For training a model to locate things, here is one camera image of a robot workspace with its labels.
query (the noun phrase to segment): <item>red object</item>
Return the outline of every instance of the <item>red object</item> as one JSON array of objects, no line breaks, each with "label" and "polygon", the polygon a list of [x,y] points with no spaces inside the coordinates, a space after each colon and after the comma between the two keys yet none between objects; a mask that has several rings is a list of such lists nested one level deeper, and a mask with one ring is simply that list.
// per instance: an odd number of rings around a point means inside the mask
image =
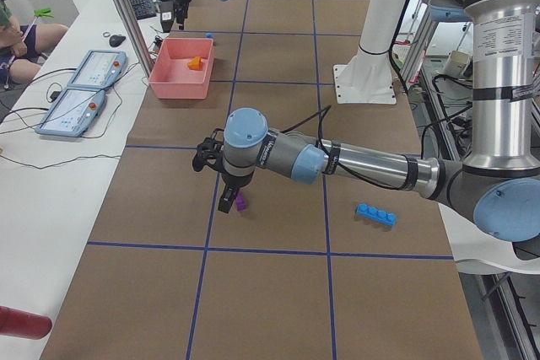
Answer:
[{"label": "red object", "polygon": [[52,321],[46,316],[0,306],[0,335],[41,339],[51,329]]}]

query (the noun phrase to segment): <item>pink bin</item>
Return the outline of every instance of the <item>pink bin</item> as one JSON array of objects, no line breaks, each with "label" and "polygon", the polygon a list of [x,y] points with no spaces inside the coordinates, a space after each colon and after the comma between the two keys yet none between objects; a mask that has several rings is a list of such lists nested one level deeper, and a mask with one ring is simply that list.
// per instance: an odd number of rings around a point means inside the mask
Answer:
[{"label": "pink bin", "polygon": [[[196,56],[201,70],[187,63]],[[158,99],[206,99],[213,65],[211,38],[165,38],[150,73],[150,86]]]}]

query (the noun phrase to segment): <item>white desk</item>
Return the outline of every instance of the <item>white desk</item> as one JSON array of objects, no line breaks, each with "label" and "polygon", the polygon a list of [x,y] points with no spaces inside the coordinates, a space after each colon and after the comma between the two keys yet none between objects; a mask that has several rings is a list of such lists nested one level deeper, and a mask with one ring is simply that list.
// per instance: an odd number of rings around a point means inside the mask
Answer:
[{"label": "white desk", "polygon": [[[140,20],[148,44],[159,28],[159,17]],[[111,0],[91,0],[78,16],[40,75],[63,67],[77,67],[90,49],[110,49],[102,33],[126,34]],[[137,62],[129,42],[116,50],[127,54],[128,66]],[[53,82],[65,85],[71,72],[55,74],[29,86],[14,106],[49,107],[46,90]],[[122,154],[126,136],[147,88],[142,68],[137,65],[117,85],[123,103],[105,135],[98,139],[52,139],[26,129],[0,135],[3,156],[38,166],[78,156]],[[100,135],[120,100],[114,92],[101,116],[85,136]],[[23,111],[33,125],[42,114]],[[23,127],[15,115],[7,117],[0,132]],[[59,167],[37,170],[0,159],[0,305],[57,317],[69,283],[77,268],[89,232],[114,175],[117,159],[86,159]],[[10,360],[39,358],[47,337],[39,341],[0,336],[0,357]]]}]

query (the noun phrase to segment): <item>person's leg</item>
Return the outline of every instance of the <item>person's leg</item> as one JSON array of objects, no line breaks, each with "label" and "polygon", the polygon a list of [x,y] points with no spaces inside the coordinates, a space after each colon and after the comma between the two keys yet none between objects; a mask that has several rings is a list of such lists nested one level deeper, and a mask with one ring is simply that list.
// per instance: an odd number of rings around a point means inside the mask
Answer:
[{"label": "person's leg", "polygon": [[35,50],[42,53],[57,46],[68,32],[68,27],[62,24],[38,24],[35,31]]},{"label": "person's leg", "polygon": [[40,66],[27,59],[16,59],[9,68],[9,79],[15,83],[27,84],[39,72]]}]

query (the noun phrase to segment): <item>blue lego brick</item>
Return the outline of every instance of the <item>blue lego brick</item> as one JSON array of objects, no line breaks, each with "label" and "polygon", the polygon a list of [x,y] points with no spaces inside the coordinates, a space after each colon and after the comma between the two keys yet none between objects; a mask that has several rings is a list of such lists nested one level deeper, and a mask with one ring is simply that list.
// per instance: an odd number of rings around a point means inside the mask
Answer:
[{"label": "blue lego brick", "polygon": [[389,227],[396,225],[396,214],[380,210],[377,207],[369,206],[365,203],[361,203],[356,207],[356,213],[362,217],[373,219],[378,223],[383,223]]}]

